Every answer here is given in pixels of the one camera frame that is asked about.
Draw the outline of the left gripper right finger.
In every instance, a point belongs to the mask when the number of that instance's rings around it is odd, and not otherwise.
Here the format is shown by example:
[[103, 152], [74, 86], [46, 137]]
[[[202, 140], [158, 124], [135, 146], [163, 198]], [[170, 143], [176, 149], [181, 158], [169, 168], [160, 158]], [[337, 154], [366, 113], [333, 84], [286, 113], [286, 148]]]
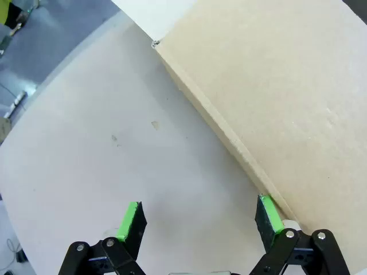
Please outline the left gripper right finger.
[[255, 222], [266, 253], [251, 274], [283, 274], [300, 266], [304, 274], [349, 274], [333, 233], [320, 229], [308, 235], [295, 225], [286, 227], [269, 195], [259, 195]]

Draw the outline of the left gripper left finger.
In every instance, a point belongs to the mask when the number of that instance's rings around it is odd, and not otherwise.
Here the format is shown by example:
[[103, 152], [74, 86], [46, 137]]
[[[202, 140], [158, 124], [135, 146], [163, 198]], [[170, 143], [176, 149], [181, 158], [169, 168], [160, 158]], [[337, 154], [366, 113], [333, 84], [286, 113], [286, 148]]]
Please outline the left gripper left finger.
[[92, 246], [84, 241], [72, 243], [59, 274], [144, 274], [136, 260], [146, 225], [142, 203], [131, 202], [116, 236]]

